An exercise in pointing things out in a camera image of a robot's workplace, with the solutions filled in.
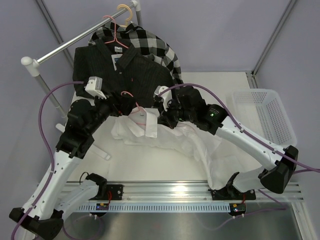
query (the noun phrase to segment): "clothes hanger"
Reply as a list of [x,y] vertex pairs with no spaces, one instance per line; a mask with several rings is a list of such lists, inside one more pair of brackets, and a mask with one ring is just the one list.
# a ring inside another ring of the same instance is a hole
[[134,16],[134,14],[132,13],[132,10],[130,7],[128,7],[128,5],[125,4],[119,4],[116,9],[119,10],[120,8],[125,8],[129,11],[130,16],[128,18],[125,19],[124,25],[120,25],[123,28],[126,28],[128,26],[128,22],[132,19],[132,17]]
[[112,41],[106,41],[105,44],[110,44],[110,43],[116,42],[116,43],[118,43],[119,45],[123,46],[124,48],[128,49],[128,48],[129,48],[128,46],[122,44],[122,43],[119,42],[118,39],[117,39],[117,24],[116,24],[116,20],[115,20],[112,16],[109,16],[109,15],[105,15],[105,16],[103,16],[103,18],[110,18],[110,19],[113,20],[113,23],[114,23],[114,38],[113,38]]

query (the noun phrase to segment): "white label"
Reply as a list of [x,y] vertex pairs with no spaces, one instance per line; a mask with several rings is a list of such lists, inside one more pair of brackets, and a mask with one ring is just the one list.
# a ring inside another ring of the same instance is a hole
[[119,58],[121,58],[122,54],[113,54],[111,55],[111,58],[112,58],[112,62],[113,62],[113,66],[114,66],[114,70],[116,71],[117,70],[117,67],[116,67],[116,62],[119,60]]
[[122,47],[115,46],[115,47],[114,47],[114,51],[115,51],[116,53],[122,53]]

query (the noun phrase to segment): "shirt collar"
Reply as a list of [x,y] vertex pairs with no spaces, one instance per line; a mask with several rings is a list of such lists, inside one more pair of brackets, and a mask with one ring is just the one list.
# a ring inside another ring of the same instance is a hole
[[[106,39],[106,42],[112,41],[113,37],[106,37],[103,38]],[[138,53],[138,50],[135,48],[135,46],[130,42],[123,42],[118,39],[119,42],[125,44],[129,48],[122,47],[123,54],[119,58],[119,60],[115,63],[117,66],[120,66],[122,69],[125,69],[128,64],[134,59],[136,54]],[[113,53],[110,51],[109,47],[105,44],[105,42],[102,39],[97,39],[95,41],[95,44],[98,48],[98,50],[102,53],[103,57],[109,62],[112,63],[111,55]],[[119,47],[119,44],[116,42],[108,43],[110,47]]]

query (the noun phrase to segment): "shirt sleeve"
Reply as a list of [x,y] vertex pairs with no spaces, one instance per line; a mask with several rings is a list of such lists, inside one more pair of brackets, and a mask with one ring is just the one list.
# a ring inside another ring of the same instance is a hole
[[86,60],[84,49],[81,47],[78,47],[75,49],[75,54],[74,54],[72,79],[74,82],[80,81],[80,82],[84,82],[84,84],[74,85],[75,94],[77,96],[93,99],[93,96],[91,96],[89,93],[85,91],[85,87],[89,80],[89,77],[90,77],[89,65]]

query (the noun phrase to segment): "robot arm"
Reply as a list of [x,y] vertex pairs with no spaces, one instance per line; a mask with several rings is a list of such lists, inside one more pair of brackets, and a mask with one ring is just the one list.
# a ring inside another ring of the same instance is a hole
[[277,194],[284,192],[296,165],[253,140],[244,133],[244,130],[272,146],[275,151],[278,150],[280,153],[297,160],[298,150],[295,147],[289,146],[283,149],[249,130],[241,123],[239,124],[242,129],[239,129],[223,107],[216,104],[206,104],[199,91],[192,86],[176,90],[177,99],[170,100],[171,95],[167,94],[168,92],[161,97],[158,96],[166,88],[164,86],[158,87],[155,91],[155,106],[160,112],[159,124],[174,128],[178,122],[191,122],[199,129],[235,144],[262,165],[252,171],[235,172],[224,188],[215,190],[216,193],[224,195],[226,199],[230,200],[239,197],[242,199],[243,193],[260,188],[267,188]]
[[9,215],[12,220],[19,222],[24,214],[32,208],[22,221],[21,226],[45,240],[54,239],[60,232],[64,220],[85,201],[92,198],[108,199],[107,180],[92,173],[78,188],[58,201],[59,194],[69,176],[93,144],[93,133],[109,116],[128,115],[135,105],[135,100],[132,97],[122,97],[115,93],[105,96],[95,87],[96,84],[99,87],[98,81],[99,78],[94,77],[88,82],[90,87],[94,86],[89,90],[90,94],[95,96],[94,106],[91,106],[86,99],[77,100],[71,105],[65,131],[56,145],[54,173],[39,201],[32,207],[34,199],[44,188],[51,173],[50,167],[30,199],[23,207],[12,209]]

